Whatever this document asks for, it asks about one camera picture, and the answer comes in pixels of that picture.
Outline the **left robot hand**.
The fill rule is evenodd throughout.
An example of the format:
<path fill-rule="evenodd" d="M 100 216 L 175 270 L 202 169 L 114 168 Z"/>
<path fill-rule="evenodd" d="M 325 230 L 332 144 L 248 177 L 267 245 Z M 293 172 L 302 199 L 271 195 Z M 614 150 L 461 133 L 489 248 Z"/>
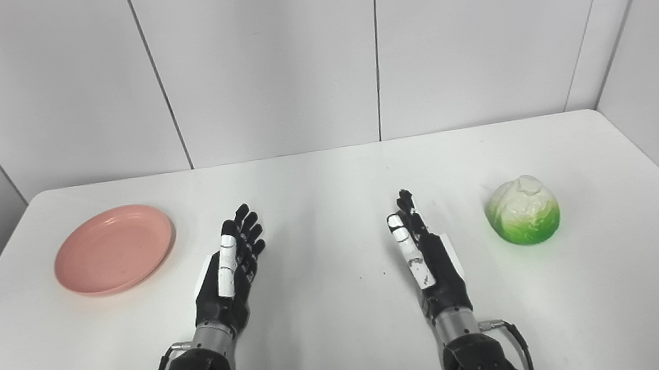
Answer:
<path fill-rule="evenodd" d="M 241 204 L 233 219 L 221 226 L 219 249 L 207 261 L 195 299 L 197 327 L 223 326 L 233 335 L 248 325 L 248 300 L 258 273 L 258 259 L 266 247 L 256 211 Z"/>

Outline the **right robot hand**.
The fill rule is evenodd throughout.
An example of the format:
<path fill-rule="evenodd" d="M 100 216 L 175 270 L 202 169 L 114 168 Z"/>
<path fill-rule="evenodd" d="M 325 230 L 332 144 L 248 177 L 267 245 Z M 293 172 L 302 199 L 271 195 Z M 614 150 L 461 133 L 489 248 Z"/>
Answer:
<path fill-rule="evenodd" d="M 424 316 L 433 321 L 444 311 L 473 310 L 458 266 L 442 237 L 428 229 L 412 193 L 400 190 L 396 205 L 398 211 L 387 217 L 386 224 L 419 288 Z"/>

